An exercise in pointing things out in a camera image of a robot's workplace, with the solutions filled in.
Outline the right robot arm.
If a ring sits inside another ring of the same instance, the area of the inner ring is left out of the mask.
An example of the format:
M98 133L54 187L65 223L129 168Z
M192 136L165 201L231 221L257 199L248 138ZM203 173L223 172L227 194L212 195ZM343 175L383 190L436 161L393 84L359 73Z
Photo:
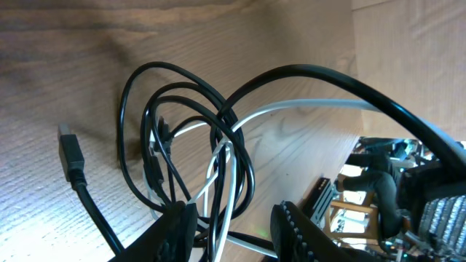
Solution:
M403 237L428 254L465 257L465 171L431 159L397 172L383 151L352 154L347 164L363 168L336 189L375 193L382 239Z

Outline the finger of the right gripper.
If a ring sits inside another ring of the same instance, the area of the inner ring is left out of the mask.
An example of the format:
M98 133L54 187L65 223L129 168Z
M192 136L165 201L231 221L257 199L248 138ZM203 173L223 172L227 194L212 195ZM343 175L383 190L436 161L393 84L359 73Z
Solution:
M401 175L397 202L409 212L412 232L439 255L465 254L465 178L439 162Z

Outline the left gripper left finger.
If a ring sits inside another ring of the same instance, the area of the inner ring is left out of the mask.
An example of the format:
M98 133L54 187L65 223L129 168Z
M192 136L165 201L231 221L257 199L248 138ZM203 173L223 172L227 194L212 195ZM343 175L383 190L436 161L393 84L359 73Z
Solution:
M187 262L196 230L197 206L178 201L109 262Z

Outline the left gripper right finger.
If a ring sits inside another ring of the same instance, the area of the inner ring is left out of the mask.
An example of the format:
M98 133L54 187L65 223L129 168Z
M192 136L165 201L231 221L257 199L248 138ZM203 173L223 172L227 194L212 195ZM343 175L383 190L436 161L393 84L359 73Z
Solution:
M357 262L368 253L338 247L292 202L272 208L272 244L279 261Z

